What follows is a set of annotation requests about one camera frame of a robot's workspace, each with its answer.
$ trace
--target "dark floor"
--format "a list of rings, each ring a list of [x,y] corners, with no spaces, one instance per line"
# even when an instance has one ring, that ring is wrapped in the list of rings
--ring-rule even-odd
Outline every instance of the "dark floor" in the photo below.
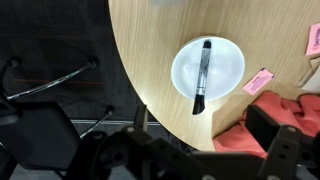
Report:
[[[14,56],[23,63],[6,75],[10,94],[99,60],[98,68],[18,101],[57,101],[73,119],[98,119],[113,105],[114,119],[130,120],[142,104],[121,63],[105,0],[1,0],[0,66]]]

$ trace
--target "black marker cap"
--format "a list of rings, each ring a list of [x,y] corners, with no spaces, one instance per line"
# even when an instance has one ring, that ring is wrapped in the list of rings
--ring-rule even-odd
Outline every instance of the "black marker cap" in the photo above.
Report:
[[[205,41],[204,44],[203,44],[203,48],[211,49],[211,42],[210,41]]]
[[[193,115],[200,114],[204,110],[204,108],[205,108],[204,95],[197,94],[194,101],[192,114]]]

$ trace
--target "marker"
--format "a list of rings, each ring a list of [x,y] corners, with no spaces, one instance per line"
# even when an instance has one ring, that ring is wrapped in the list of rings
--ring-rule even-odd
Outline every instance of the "marker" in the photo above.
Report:
[[[198,75],[197,91],[193,106],[193,115],[200,114],[204,108],[204,95],[206,90],[206,82],[211,54],[211,42],[205,41],[202,48],[200,69]]]

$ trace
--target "chair leg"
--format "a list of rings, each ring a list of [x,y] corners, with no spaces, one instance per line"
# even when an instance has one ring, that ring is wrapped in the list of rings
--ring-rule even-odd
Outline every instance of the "chair leg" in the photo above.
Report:
[[[105,112],[105,115],[102,119],[98,120],[96,123],[94,123],[92,126],[90,126],[88,129],[86,129],[85,131],[83,131],[80,134],[80,138],[82,139],[85,135],[87,135],[88,133],[90,133],[91,131],[93,131],[97,126],[99,126],[99,124],[101,124],[104,120],[106,120],[108,117],[110,117],[112,114],[114,113],[114,107],[109,106]]]
[[[96,62],[94,61],[88,61],[86,63],[86,65],[84,65],[82,68],[80,68],[79,70],[77,71],[74,71],[64,77],[61,77],[59,79],[56,79],[52,82],[49,82],[47,84],[44,84],[44,85],[41,85],[41,86],[38,86],[38,87],[35,87],[35,88],[32,88],[30,90],[27,90],[27,91],[24,91],[24,92],[21,92],[21,93],[18,93],[18,94],[14,94],[14,95],[7,95],[7,99],[8,100],[13,100],[13,99],[16,99],[16,98],[19,98],[19,97],[23,97],[23,96],[27,96],[27,95],[31,95],[31,94],[34,94],[34,93],[37,93],[37,92],[40,92],[40,91],[43,91],[45,89],[48,89],[52,86],[55,86],[55,85],[58,85],[76,75],[78,75],[79,73],[81,73],[82,71],[86,70],[86,69],[89,69],[89,68],[95,68],[97,66]]]

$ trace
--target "black chair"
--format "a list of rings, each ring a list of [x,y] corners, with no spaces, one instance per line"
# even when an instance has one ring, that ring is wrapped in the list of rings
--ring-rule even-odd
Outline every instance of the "black chair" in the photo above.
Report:
[[[9,60],[0,71],[0,142],[24,168],[33,170],[67,170],[80,143],[80,137],[70,119],[55,102],[17,103],[11,101],[57,85],[80,72],[93,68],[89,61],[81,69],[53,82],[15,95],[8,95],[3,88],[3,77],[9,67],[20,64],[19,59]],[[112,114],[110,108],[105,117]]]

